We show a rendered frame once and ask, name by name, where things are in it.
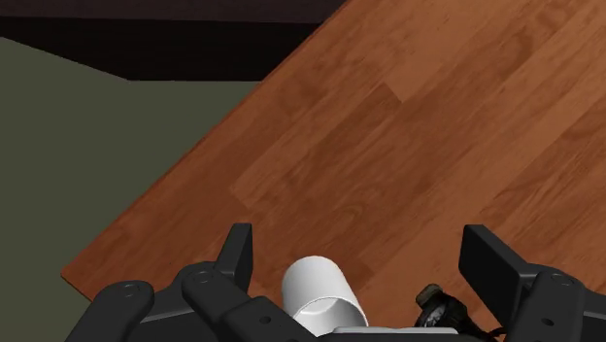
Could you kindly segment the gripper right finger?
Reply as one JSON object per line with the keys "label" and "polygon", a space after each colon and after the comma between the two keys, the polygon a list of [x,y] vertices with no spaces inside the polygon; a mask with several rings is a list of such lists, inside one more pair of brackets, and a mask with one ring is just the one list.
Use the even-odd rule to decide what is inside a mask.
{"label": "gripper right finger", "polygon": [[606,342],[606,294],[525,261],[481,224],[463,228],[458,269],[506,330],[503,342]]}

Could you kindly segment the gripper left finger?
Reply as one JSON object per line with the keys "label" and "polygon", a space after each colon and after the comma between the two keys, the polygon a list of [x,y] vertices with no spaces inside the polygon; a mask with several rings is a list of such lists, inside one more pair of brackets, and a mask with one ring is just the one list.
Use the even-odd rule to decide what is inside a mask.
{"label": "gripper left finger", "polygon": [[[253,227],[232,225],[218,258],[182,270],[182,298],[218,342],[317,342],[317,337],[265,296],[248,296]],[[123,281],[98,292],[65,342],[127,342],[152,310],[145,281]]]}

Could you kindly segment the white cylindrical cup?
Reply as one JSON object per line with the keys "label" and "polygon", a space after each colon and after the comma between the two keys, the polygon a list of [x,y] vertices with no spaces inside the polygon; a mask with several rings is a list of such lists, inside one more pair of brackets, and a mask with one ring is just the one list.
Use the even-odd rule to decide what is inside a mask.
{"label": "white cylindrical cup", "polygon": [[337,327],[368,326],[368,321],[339,266],[324,256],[305,256],[285,272],[283,310],[316,336]]}

